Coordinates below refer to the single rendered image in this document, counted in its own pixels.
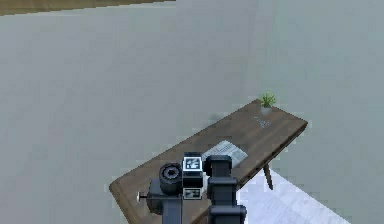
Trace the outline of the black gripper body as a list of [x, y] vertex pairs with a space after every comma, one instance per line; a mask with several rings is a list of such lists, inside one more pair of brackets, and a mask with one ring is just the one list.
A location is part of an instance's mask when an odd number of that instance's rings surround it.
[[161, 166], [158, 176], [150, 181], [148, 192], [138, 192], [136, 201], [146, 201], [151, 213], [169, 215], [182, 213], [182, 171], [179, 163]]

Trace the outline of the grey newspaper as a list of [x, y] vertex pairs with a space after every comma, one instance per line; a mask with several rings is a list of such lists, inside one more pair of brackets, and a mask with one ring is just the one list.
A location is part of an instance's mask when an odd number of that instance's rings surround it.
[[238, 148], [233, 143], [224, 140], [211, 147], [208, 151], [201, 155], [202, 161], [205, 162], [208, 156], [211, 155], [227, 155], [232, 160], [232, 167], [236, 167], [248, 157], [248, 154]]

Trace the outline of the brown wooden table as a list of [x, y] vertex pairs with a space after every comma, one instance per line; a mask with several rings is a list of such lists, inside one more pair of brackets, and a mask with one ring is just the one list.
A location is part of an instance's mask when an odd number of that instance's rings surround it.
[[[252, 118], [258, 116], [271, 122], [261, 128]], [[232, 175], [243, 187], [306, 128], [307, 122], [279, 108], [267, 115], [261, 113], [261, 103], [254, 100], [218, 122], [178, 143], [151, 160], [143, 163], [110, 184], [110, 192], [129, 224], [161, 224], [161, 217], [149, 212], [147, 205], [136, 201], [139, 191], [148, 189], [150, 180], [167, 162], [179, 162], [190, 151], [206, 152], [221, 141], [227, 140], [248, 154], [232, 169]]]

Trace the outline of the small silver keys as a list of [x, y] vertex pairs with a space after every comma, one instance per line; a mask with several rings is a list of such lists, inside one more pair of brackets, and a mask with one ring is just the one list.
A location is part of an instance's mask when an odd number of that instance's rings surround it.
[[252, 118], [253, 120], [255, 120], [255, 121], [257, 121], [258, 123], [259, 123], [259, 125], [260, 125], [260, 127], [261, 128], [266, 128], [266, 127], [269, 127], [269, 126], [271, 126], [271, 122], [269, 122], [269, 121], [265, 121], [265, 120], [262, 120], [260, 117], [258, 117], [258, 116], [255, 116], [255, 117], [253, 117]]

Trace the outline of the green house plant white pot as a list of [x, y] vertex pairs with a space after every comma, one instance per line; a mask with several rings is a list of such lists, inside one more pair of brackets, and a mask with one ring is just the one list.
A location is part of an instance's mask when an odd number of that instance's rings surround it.
[[267, 115], [271, 111], [272, 106], [276, 103], [276, 96], [269, 91], [266, 91], [261, 95], [260, 101], [261, 113]]

